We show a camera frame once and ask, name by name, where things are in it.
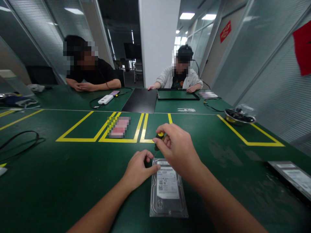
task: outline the smartphone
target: smartphone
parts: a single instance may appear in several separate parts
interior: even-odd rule
[[[116,94],[118,94],[120,91],[113,91],[113,92],[111,92],[109,95],[113,95],[113,96],[115,96]]]

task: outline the black t-shirt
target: black t-shirt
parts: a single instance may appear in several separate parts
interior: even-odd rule
[[[185,69],[181,74],[177,74],[176,71],[174,71],[171,89],[182,89],[185,78],[187,77],[187,72],[188,69]]]
[[[103,84],[117,79],[118,76],[111,65],[98,58],[98,65],[95,66],[94,70],[82,70],[80,66],[74,66],[67,78],[74,79],[79,83],[84,79],[92,84]]]

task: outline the hand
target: hand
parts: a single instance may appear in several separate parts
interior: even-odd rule
[[[158,127],[156,133],[160,132],[166,133],[164,141],[159,138],[154,138],[153,141],[173,169],[189,182],[203,165],[190,134],[175,124],[167,123]]]
[[[151,85],[148,87],[148,90],[153,90],[153,89],[157,89],[155,85]]]
[[[160,165],[154,165],[150,168],[145,168],[144,160],[150,162],[153,159],[153,154],[148,150],[137,151],[131,160],[125,171],[122,180],[126,185],[129,185],[130,191],[138,188],[149,176],[160,170]]]
[[[83,90],[83,91],[98,91],[97,85],[94,85],[92,83],[78,83],[78,86]]]
[[[78,84],[80,84],[80,83],[74,83],[73,88],[74,88],[77,92],[83,92],[84,90],[82,90],[82,88],[79,87]]]
[[[186,92],[192,93],[192,92],[195,92],[196,90],[197,90],[197,87],[196,87],[196,86],[191,86],[191,87],[189,87],[189,88],[186,90]]]

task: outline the yellow tape line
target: yellow tape line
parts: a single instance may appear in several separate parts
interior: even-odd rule
[[[0,114],[0,117],[4,117],[4,116],[9,115],[9,114],[11,114],[13,112],[15,112],[15,111],[10,110],[10,111],[3,112],[3,113]]]
[[[223,119],[220,115],[217,115],[247,146],[266,146],[266,147],[284,147],[282,143],[280,143],[278,140],[276,140],[271,135],[267,134],[265,131],[263,131],[258,126],[251,124],[253,127],[258,129],[261,133],[266,135],[268,138],[273,140],[274,142],[248,142],[245,140],[244,137],[242,137],[241,134],[239,134],[225,119]]]
[[[72,126],[67,132],[65,132],[62,136],[60,136],[56,141],[57,142],[96,142],[101,133],[106,128],[109,120],[117,113],[113,112],[109,119],[105,122],[105,124],[101,127],[98,133],[94,138],[65,138],[71,131],[73,131],[78,125],[80,125],[86,118],[88,118],[94,111],[89,112],[85,117],[83,117],[80,121],[78,121],[74,126]]]
[[[19,120],[16,120],[16,121],[14,121],[14,122],[12,122],[12,123],[6,125],[6,126],[3,126],[3,127],[0,128],[0,130],[3,130],[3,129],[5,129],[5,128],[11,126],[11,125],[14,125],[15,123],[18,123],[18,122],[20,122],[20,121],[22,121],[22,120],[24,120],[24,119],[26,119],[26,118],[28,118],[28,117],[31,117],[31,116],[33,116],[33,115],[39,113],[39,112],[42,112],[43,110],[44,110],[44,109],[41,109],[41,110],[36,111],[36,112],[34,112],[34,113],[32,113],[32,114],[29,114],[28,116],[25,116],[25,117],[21,118],[21,119],[19,119]]]
[[[142,130],[142,135],[140,136],[140,143],[154,143],[152,139],[145,139],[146,135],[146,129],[147,129],[147,122],[148,122],[148,116],[149,114],[146,113],[145,115],[145,120],[144,120],[144,125],[143,125],[143,130]]]
[[[173,121],[172,121],[172,116],[171,116],[171,114],[170,114],[170,113],[168,113],[168,122],[169,122],[170,124],[172,124],[172,123],[173,123]]]
[[[141,128],[141,125],[142,125],[142,122],[143,122],[143,118],[144,118],[144,113],[142,113],[140,115],[139,122],[138,122],[138,125],[137,125],[137,128],[136,128],[136,132],[135,132],[135,135],[134,135],[133,139],[111,139],[111,138],[106,138],[106,136],[109,133],[109,130],[111,130],[111,128],[115,125],[115,123],[116,123],[116,121],[115,121],[115,122],[112,122],[111,127],[108,127],[106,129],[106,131],[103,134],[103,136],[99,139],[99,142],[137,143],[139,131],[140,131],[140,128]]]

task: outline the yellow taped rectangle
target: yellow taped rectangle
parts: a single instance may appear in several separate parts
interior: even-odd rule
[[[284,147],[282,143],[280,143],[278,140],[276,140],[271,135],[267,134],[265,131],[263,131],[258,126],[251,124],[253,127],[255,127],[257,130],[259,130],[261,133],[266,135],[268,138],[270,138],[274,142],[248,142],[244,137],[242,137],[241,134],[239,134],[225,119],[223,119],[220,115],[217,115],[247,146],[265,146],[265,147]]]
[[[108,121],[117,113],[113,112],[109,119],[105,122],[105,124],[101,127],[98,133],[94,138],[65,138],[71,131],[73,131],[78,125],[80,125],[86,118],[88,118],[94,111],[89,112],[85,117],[83,117],[80,121],[78,121],[74,126],[72,126],[69,130],[67,130],[62,136],[60,136],[56,141],[57,142],[96,142],[101,133],[106,128]]]
[[[145,116],[145,120],[144,120],[144,125],[143,125],[143,130],[142,130],[142,135],[140,136],[140,140],[139,142],[140,143],[154,143],[152,139],[145,139],[145,136],[146,136],[146,129],[147,129],[147,123],[148,123],[148,113],[146,113],[146,116]],[[167,114],[168,115],[168,122],[170,124],[173,123],[172,121],[172,116],[170,113]]]
[[[144,118],[144,113],[142,113],[140,115],[140,118],[139,118],[139,122],[138,122],[138,125],[137,125],[137,128],[136,128],[136,132],[135,132],[135,135],[134,135],[134,138],[133,139],[111,139],[111,138],[106,138],[109,131],[112,129],[112,127],[115,125],[116,122],[113,122],[110,127],[108,127],[105,131],[105,133],[103,134],[103,136],[99,139],[99,142],[121,142],[121,143],[137,143],[137,139],[138,139],[138,135],[139,135],[139,131],[140,131],[140,128],[141,128],[141,125],[142,125],[142,122],[143,122],[143,118]]]

